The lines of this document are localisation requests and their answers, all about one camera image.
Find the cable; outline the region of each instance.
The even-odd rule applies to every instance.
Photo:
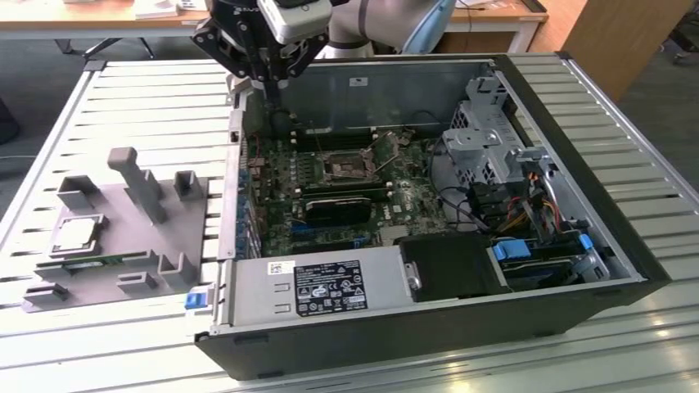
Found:
[[[13,160],[15,158],[36,158],[36,156],[0,156],[0,160]]]
[[[431,118],[432,118],[432,119],[434,119],[434,120],[435,120],[440,125],[444,125],[444,122],[440,121],[440,119],[435,116],[435,114],[434,114],[431,111],[428,111],[427,109],[420,109],[420,110],[415,111],[415,112],[410,115],[410,117],[407,118],[407,121],[406,121],[404,123],[406,123],[406,124],[411,124],[411,120],[415,119],[416,114],[419,114],[419,113],[424,113],[424,114],[428,115],[428,116],[430,116],[430,117],[431,117]]]
[[[459,3],[466,6],[467,14],[468,14],[468,32],[467,32],[467,41],[466,45],[463,46],[463,52],[468,53],[468,40],[471,38],[471,33],[474,32],[474,19],[471,17],[471,11],[484,11],[484,8],[471,8],[468,4],[463,2],[463,0],[459,0]]]
[[[518,202],[522,198],[519,196],[515,196],[510,203],[507,204],[507,219],[510,219],[510,216],[512,215],[512,207],[515,207],[515,202]]]
[[[486,225],[486,223],[483,221],[480,221],[480,219],[471,214],[470,211],[466,211],[463,210],[452,201],[450,201],[444,195],[442,194],[443,191],[448,190],[448,189],[452,189],[452,187],[446,187],[443,188],[442,190],[438,190],[438,188],[435,187],[435,182],[432,181],[432,169],[435,167],[434,163],[435,163],[435,155],[436,155],[436,152],[438,152],[438,145],[439,143],[443,143],[444,140],[442,138],[439,138],[435,142],[435,144],[432,145],[432,154],[431,154],[431,157],[430,157],[430,162],[428,162],[428,168],[427,168],[427,178],[430,179],[430,185],[432,186],[435,192],[436,192],[436,195],[442,198],[442,201],[447,204],[447,206],[450,206],[451,208],[454,208],[458,212],[463,213],[468,219],[471,219],[471,221],[474,222],[474,224],[476,224],[476,226],[486,232],[491,232],[491,227],[488,227]]]
[[[556,230],[560,232],[560,211],[558,210],[558,206],[555,203],[548,202],[547,199],[544,199],[544,205],[548,206],[551,209],[551,213],[554,214],[554,223],[556,225]]]

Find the warning label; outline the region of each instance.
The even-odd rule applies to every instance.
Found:
[[[301,317],[367,308],[358,260],[293,268],[296,313]]]

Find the black wire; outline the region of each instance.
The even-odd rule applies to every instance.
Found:
[[[440,121],[440,119],[435,116],[435,114],[434,114],[431,111],[428,111],[427,109],[420,109],[420,110],[415,111],[415,112],[411,114],[411,116],[407,118],[407,121],[404,121],[403,123],[410,124],[411,121],[412,121],[412,119],[415,119],[416,114],[419,114],[419,113],[424,113],[424,114],[430,115],[430,117],[431,117],[431,118],[432,118],[432,119],[434,119],[434,120],[435,120],[440,125],[444,125],[444,122]]]
[[[456,205],[458,208],[462,208],[462,205],[468,202],[468,198],[459,202],[459,205]],[[456,222],[459,223],[462,221],[462,213],[458,210],[456,211]]]
[[[476,226],[478,226],[482,230],[484,230],[484,231],[487,231],[487,232],[491,232],[491,231],[492,231],[491,227],[488,227],[488,226],[486,225],[486,223],[484,223],[483,221],[480,221],[480,219],[479,219],[475,215],[471,214],[470,211],[463,210],[463,209],[462,209],[462,208],[460,208],[460,207],[459,207],[459,206],[458,206],[452,201],[450,201],[450,200],[444,197],[444,195],[442,194],[443,191],[451,189],[454,186],[452,186],[452,187],[446,187],[446,188],[443,188],[442,190],[438,190],[438,188],[435,187],[435,182],[432,181],[432,169],[434,169],[434,167],[435,167],[434,164],[435,164],[435,155],[436,155],[436,153],[438,153],[438,146],[439,146],[439,143],[443,143],[443,142],[444,142],[444,140],[443,140],[442,138],[439,138],[439,139],[436,140],[435,144],[432,145],[432,154],[431,154],[431,157],[430,157],[430,163],[428,163],[428,166],[430,166],[430,167],[428,167],[428,169],[427,169],[427,178],[430,179],[430,185],[431,185],[432,188],[435,189],[436,195],[442,198],[442,201],[447,204],[447,206],[450,206],[452,209],[455,209],[456,212],[462,212],[462,213],[468,217],[468,219],[471,219],[471,221],[474,222],[474,224],[476,224]]]
[[[459,0],[459,3],[464,6],[467,6],[466,10],[467,10],[467,14],[468,14],[468,33],[467,33],[467,42],[466,42],[466,45],[463,47],[463,52],[464,53],[468,53],[468,40],[471,39],[471,33],[474,31],[474,20],[471,18],[471,11],[484,11],[486,9],[484,8],[471,8],[468,6],[468,4],[466,4],[463,2],[463,0]]]

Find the yellow wire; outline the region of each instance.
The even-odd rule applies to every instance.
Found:
[[[522,213],[518,218],[504,226],[503,229],[499,230],[499,232],[507,231],[510,228],[515,227],[518,224],[522,223],[522,221],[527,218],[527,213]]]

